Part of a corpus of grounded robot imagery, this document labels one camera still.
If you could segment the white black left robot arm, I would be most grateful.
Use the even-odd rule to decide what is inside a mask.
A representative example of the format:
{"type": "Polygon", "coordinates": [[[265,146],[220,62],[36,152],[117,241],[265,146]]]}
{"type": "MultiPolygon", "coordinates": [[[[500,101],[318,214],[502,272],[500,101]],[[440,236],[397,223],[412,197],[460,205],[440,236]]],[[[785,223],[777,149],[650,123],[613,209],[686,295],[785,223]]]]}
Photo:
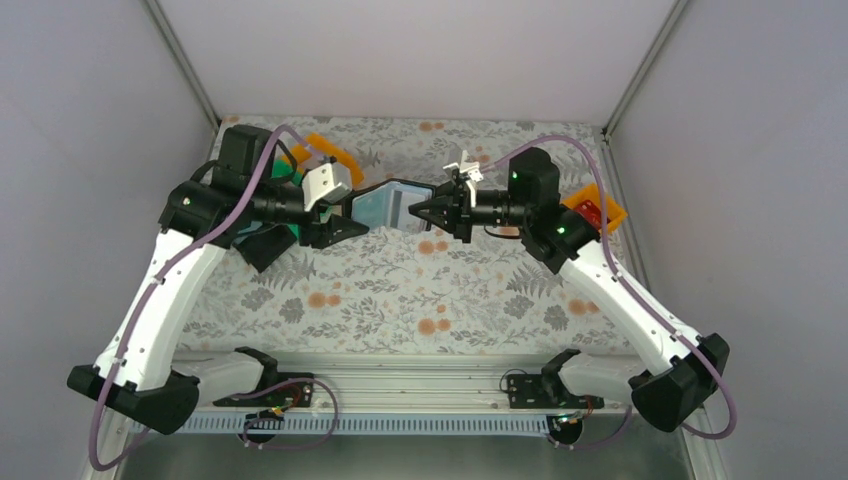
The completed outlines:
{"type": "Polygon", "coordinates": [[[318,135],[287,147],[279,130],[226,128],[218,156],[169,194],[144,284],[109,345],[74,367],[68,386],[161,434],[218,400],[270,402],[279,382],[271,356],[240,347],[178,362],[179,337],[227,252],[263,271],[294,245],[323,249],[365,234],[365,225],[330,212],[363,178],[350,154],[318,135]]]}

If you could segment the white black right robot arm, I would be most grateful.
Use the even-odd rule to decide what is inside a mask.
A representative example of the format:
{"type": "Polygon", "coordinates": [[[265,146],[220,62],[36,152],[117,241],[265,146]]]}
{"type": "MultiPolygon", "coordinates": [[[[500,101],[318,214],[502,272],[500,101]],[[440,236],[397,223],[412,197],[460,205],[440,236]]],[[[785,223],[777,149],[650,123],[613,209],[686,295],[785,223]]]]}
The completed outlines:
{"type": "Polygon", "coordinates": [[[635,351],[616,356],[565,350],[541,373],[549,404],[600,397],[630,405],[656,429],[672,432],[720,390],[728,343],[676,318],[605,251],[600,197],[591,197],[589,214],[565,204],[559,169],[546,151],[531,147],[510,159],[504,190],[478,189],[482,174],[475,163],[445,169],[448,182],[431,199],[411,205],[411,215],[464,243],[476,226],[517,228],[527,253],[578,287],[635,351]]]}

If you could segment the black leather card holder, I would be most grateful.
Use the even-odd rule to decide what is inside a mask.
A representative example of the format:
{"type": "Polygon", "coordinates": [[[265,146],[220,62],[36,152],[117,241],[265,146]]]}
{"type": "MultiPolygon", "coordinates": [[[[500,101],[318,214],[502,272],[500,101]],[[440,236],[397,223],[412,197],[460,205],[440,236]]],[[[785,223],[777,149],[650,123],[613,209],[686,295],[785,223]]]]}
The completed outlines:
{"type": "Polygon", "coordinates": [[[434,185],[403,179],[389,179],[349,195],[342,204],[343,214],[370,230],[385,227],[407,233],[430,229],[430,223],[409,212],[420,202],[431,200],[434,185]]]}

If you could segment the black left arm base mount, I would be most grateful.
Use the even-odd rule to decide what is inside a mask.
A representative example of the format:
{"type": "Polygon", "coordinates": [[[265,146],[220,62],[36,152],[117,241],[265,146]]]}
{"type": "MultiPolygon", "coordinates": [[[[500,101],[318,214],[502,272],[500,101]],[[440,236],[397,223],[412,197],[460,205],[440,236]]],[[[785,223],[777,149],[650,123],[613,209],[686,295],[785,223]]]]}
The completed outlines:
{"type": "Polygon", "coordinates": [[[309,372],[278,372],[268,385],[249,394],[215,400],[215,407],[271,409],[311,406],[315,375],[309,372]]]}

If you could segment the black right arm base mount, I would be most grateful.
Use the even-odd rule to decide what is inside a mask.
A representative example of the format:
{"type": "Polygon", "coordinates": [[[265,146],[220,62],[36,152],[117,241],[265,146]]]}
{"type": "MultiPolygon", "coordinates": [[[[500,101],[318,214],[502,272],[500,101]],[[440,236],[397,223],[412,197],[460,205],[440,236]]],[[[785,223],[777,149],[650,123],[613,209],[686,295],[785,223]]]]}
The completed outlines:
{"type": "Polygon", "coordinates": [[[531,374],[520,369],[506,371],[499,388],[507,396],[511,409],[602,409],[605,401],[600,397],[578,396],[570,393],[561,383],[552,382],[542,374],[531,374]]]}

